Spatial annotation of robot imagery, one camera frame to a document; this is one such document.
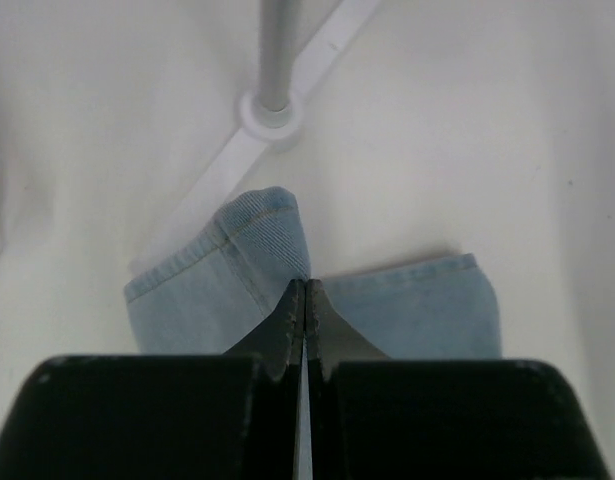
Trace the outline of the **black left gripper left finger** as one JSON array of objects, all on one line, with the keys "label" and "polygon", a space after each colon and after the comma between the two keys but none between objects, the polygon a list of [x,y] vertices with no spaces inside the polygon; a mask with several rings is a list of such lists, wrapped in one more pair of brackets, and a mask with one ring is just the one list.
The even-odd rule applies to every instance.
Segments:
[{"label": "black left gripper left finger", "polygon": [[305,285],[221,355],[62,356],[23,383],[0,479],[293,479]]}]

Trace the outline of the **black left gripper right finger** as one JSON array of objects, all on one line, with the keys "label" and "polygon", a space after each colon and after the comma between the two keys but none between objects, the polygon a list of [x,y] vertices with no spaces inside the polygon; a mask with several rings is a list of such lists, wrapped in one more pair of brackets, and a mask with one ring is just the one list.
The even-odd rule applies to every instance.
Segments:
[{"label": "black left gripper right finger", "polygon": [[396,361],[305,288],[317,479],[606,479],[579,400],[530,359]]}]

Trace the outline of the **light blue denim skirt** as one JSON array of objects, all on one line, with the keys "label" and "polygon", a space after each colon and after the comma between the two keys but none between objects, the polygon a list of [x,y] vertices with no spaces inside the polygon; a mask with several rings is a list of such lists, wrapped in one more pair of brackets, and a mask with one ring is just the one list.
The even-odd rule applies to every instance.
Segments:
[{"label": "light blue denim skirt", "polygon": [[[145,354],[218,354],[268,317],[293,280],[312,276],[295,196],[252,190],[124,290]],[[333,308],[395,359],[498,359],[498,302],[474,256],[327,278]]]}]

